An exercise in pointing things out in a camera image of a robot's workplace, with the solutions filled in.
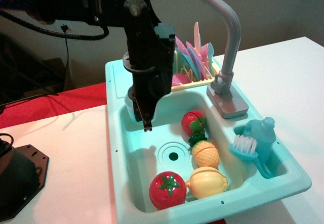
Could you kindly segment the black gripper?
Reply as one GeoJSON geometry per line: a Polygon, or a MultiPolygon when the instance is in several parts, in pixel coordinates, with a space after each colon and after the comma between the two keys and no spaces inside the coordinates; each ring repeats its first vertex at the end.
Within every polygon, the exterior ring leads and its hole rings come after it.
{"type": "Polygon", "coordinates": [[[137,69],[130,64],[128,54],[123,56],[124,68],[132,74],[133,110],[135,120],[143,121],[145,132],[152,131],[152,117],[154,106],[146,104],[145,97],[151,94],[157,101],[171,92],[173,76],[173,59],[163,60],[163,63],[149,66],[146,69],[137,69]]]}

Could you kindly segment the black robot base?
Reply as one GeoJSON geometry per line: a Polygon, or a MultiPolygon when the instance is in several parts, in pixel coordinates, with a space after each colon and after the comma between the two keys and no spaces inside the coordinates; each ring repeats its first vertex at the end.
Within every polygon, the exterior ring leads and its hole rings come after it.
{"type": "Polygon", "coordinates": [[[13,219],[45,186],[49,157],[33,145],[14,147],[1,133],[1,221],[13,219]]]}

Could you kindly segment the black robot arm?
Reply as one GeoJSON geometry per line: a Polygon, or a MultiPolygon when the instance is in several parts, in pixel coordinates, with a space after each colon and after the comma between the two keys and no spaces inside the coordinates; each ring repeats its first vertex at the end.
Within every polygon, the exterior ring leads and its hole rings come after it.
{"type": "Polygon", "coordinates": [[[175,31],[156,16],[150,0],[1,0],[1,16],[49,36],[79,40],[100,40],[109,27],[122,27],[128,51],[123,64],[133,77],[128,96],[134,116],[145,131],[152,129],[158,101],[171,92],[175,31]],[[10,14],[24,11],[43,24],[57,20],[85,22],[103,29],[100,35],[59,33],[37,27],[10,14]]]}

